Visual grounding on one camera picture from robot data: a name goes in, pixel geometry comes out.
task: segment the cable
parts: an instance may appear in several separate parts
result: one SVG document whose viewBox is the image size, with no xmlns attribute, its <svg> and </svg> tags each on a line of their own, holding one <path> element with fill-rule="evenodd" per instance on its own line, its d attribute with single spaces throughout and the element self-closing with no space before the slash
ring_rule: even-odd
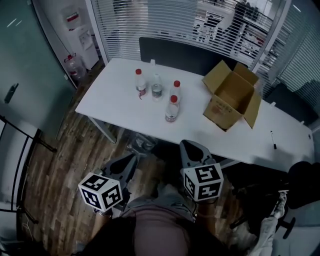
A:
<svg viewBox="0 0 320 256">
<path fill-rule="evenodd" d="M 26 222 L 26 223 L 22 223 L 22 226 L 23 226 L 24 228 L 26 228 L 27 230 L 29 230 L 31 239 L 32 239 L 32 241 L 33 241 L 33 240 L 34 240 L 34 237 L 33 237 L 32 233 L 31 233 L 30 228 L 29 228 L 29 218 L 28 218 L 28 216 L 27 216 L 26 214 L 24 214 L 24 215 L 25 215 L 25 217 L 27 218 L 27 222 Z"/>
<path fill-rule="evenodd" d="M 46 17 L 47 21 L 49 22 L 49 24 L 50 24 L 51 28 L 53 29 L 54 33 L 56 34 L 57 38 L 59 39 L 59 41 L 60 41 L 61 44 L 63 45 L 64 49 L 68 52 L 69 55 L 71 55 L 71 53 L 68 51 L 68 49 L 67 49 L 67 47 L 65 46 L 65 44 L 62 42 L 61 38 L 58 36 L 58 33 L 56 32 L 54 26 L 51 24 L 51 22 L 50 22 L 50 20 L 49 20 L 49 18 L 48 18 L 48 16 L 47 16 L 47 14 L 46 14 L 46 12 L 44 11 L 44 9 L 42 8 L 42 6 L 41 6 L 40 3 L 38 3 L 38 6 L 39 6 L 40 9 L 42 10 L 44 16 Z"/>
<path fill-rule="evenodd" d="M 193 210 L 193 212 L 192 212 L 192 216 L 195 216 L 195 212 L 196 212 L 196 210 L 197 210 L 197 203 L 196 203 L 196 201 L 195 200 L 192 200 L 193 201 L 193 203 L 194 203 L 194 210 Z"/>
</svg>

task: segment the white table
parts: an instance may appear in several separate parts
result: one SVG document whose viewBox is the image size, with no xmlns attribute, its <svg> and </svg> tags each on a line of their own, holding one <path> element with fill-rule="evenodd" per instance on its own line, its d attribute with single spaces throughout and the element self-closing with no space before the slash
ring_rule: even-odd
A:
<svg viewBox="0 0 320 256">
<path fill-rule="evenodd" d="M 116 138 L 103 122 L 176 144 L 184 139 L 200 143 L 212 154 L 232 160 L 229 165 L 244 162 L 287 172 L 297 162 L 314 162 L 311 130 L 267 102 L 262 100 L 253 129 L 241 119 L 224 132 L 203 115 L 211 95 L 202 76 L 157 65 L 164 95 L 162 101 L 154 102 L 150 88 L 145 98 L 138 97 L 134 84 L 138 68 L 147 80 L 151 78 L 149 63 L 113 58 L 75 110 L 88 116 L 114 143 Z M 182 97 L 178 118 L 168 123 L 165 109 L 174 80 L 181 82 Z"/>
</svg>

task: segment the person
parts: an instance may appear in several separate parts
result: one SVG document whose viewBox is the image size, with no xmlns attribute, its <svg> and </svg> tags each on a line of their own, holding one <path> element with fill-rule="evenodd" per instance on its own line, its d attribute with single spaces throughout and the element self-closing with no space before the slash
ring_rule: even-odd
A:
<svg viewBox="0 0 320 256">
<path fill-rule="evenodd" d="M 160 184 L 157 197 L 141 196 L 130 202 L 123 214 L 111 219 L 96 215 L 92 240 L 80 255 L 126 256 L 231 255 L 215 236 L 213 204 L 199 204 L 197 216 L 171 184 Z M 257 244 L 249 256 L 270 256 L 278 219 L 284 213 L 285 195 L 273 213 L 261 223 Z"/>
<path fill-rule="evenodd" d="M 244 16 L 246 13 L 246 3 L 247 0 L 242 0 L 236 2 L 234 7 L 234 15 L 229 27 L 229 34 L 227 36 L 226 44 L 229 46 L 230 54 L 234 48 L 235 51 L 240 50 L 240 45 L 242 42 L 242 36 L 240 30 L 244 24 Z"/>
<path fill-rule="evenodd" d="M 281 191 L 279 199 L 269 217 L 262 220 L 256 245 L 247 252 L 248 256 L 271 256 L 278 220 L 285 215 L 287 192 Z"/>
</svg>

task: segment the red bottle cap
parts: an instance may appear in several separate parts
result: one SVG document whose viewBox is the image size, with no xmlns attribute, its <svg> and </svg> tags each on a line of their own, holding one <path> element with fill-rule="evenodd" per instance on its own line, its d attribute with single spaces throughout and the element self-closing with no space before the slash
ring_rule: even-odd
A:
<svg viewBox="0 0 320 256">
<path fill-rule="evenodd" d="M 178 97 L 177 97 L 176 95 L 172 95 L 172 96 L 170 97 L 170 101 L 171 101 L 172 103 L 176 103 L 176 102 L 178 101 Z"/>
<path fill-rule="evenodd" d="M 174 81 L 173 86 L 174 87 L 179 87 L 180 86 L 180 81 L 178 81 L 178 80 Z"/>
</svg>

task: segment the metal frame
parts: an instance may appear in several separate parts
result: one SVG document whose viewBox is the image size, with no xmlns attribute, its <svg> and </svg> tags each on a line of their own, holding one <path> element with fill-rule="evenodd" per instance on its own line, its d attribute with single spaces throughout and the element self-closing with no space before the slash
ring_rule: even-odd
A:
<svg viewBox="0 0 320 256">
<path fill-rule="evenodd" d="M 22 160 L 22 157 L 25 153 L 25 149 L 26 149 L 26 145 L 29 141 L 29 139 L 33 140 L 34 143 L 39 143 L 41 145 L 43 145 L 46 149 L 48 149 L 49 151 L 55 153 L 57 152 L 57 149 L 48 145 L 47 143 L 45 143 L 43 140 L 41 140 L 40 138 L 37 138 L 37 137 L 32 137 L 30 135 L 28 135 L 27 133 L 25 133 L 24 131 L 22 131 L 21 129 L 19 129 L 18 127 L 16 127 L 14 124 L 12 124 L 11 122 L 9 122 L 8 120 L 6 120 L 3 116 L 0 115 L 0 121 L 4 122 L 4 126 L 3 126 L 3 129 L 1 131 L 1 134 L 0 134 L 0 140 L 1 140 L 1 137 L 4 133 L 4 130 L 6 128 L 7 125 L 10 125 L 11 127 L 13 127 L 14 129 L 16 129 L 18 132 L 22 133 L 23 135 L 26 136 L 25 138 L 25 141 L 24 141 L 24 144 L 23 144 L 23 147 L 22 147 L 22 151 L 20 153 L 20 156 L 19 156 L 19 160 L 18 160 L 18 163 L 17 163 L 17 166 L 16 166 L 16 169 L 15 169 L 15 174 L 14 174 L 14 179 L 13 179 L 13 187 L 12 187 L 12 193 L 11 193 L 11 206 L 10 206 L 10 210 L 8 209 L 1 209 L 0 208 L 0 212 L 7 212 L 7 213 L 25 213 L 27 215 L 27 217 L 34 223 L 34 224 L 37 224 L 38 221 L 35 220 L 27 211 L 26 209 L 24 208 L 18 208 L 16 210 L 14 210 L 14 197 L 15 197 L 15 188 L 16 188 L 16 182 L 17 182 L 17 176 L 18 176 L 18 171 L 19 171 L 19 168 L 20 168 L 20 165 L 21 165 L 21 160 Z"/>
<path fill-rule="evenodd" d="M 266 40 L 267 43 L 263 44 L 258 55 L 256 56 L 256 58 L 254 60 L 254 63 L 252 64 L 252 72 L 253 73 L 256 73 L 258 71 L 259 67 L 262 65 L 263 60 L 268 55 L 272 45 L 274 44 L 276 38 L 278 37 L 278 34 L 279 34 L 279 32 L 280 32 L 280 30 L 286 20 L 286 17 L 287 17 L 289 8 L 291 6 L 292 0 L 283 0 L 283 1 L 285 1 L 285 3 L 284 3 L 284 7 L 282 9 L 281 15 L 280 15 L 280 17 L 278 17 L 278 21 L 276 21 L 275 26 L 274 26 L 275 20 L 273 21 L 272 26 L 271 26 L 270 31 L 267 36 L 267 40 Z"/>
<path fill-rule="evenodd" d="M 230 166 L 234 166 L 239 163 L 241 163 L 241 162 L 237 161 L 237 160 L 228 159 L 228 158 L 219 162 L 221 169 L 224 169 L 224 168 L 227 168 Z"/>
<path fill-rule="evenodd" d="M 108 138 L 109 141 L 111 141 L 112 143 L 117 142 L 117 138 L 109 131 L 109 129 L 106 127 L 106 124 L 103 121 L 100 121 L 90 116 L 88 116 L 88 118 L 91 120 L 92 123 L 94 123 L 94 125 L 100 130 L 100 132 L 102 132 L 102 134 Z"/>
</svg>

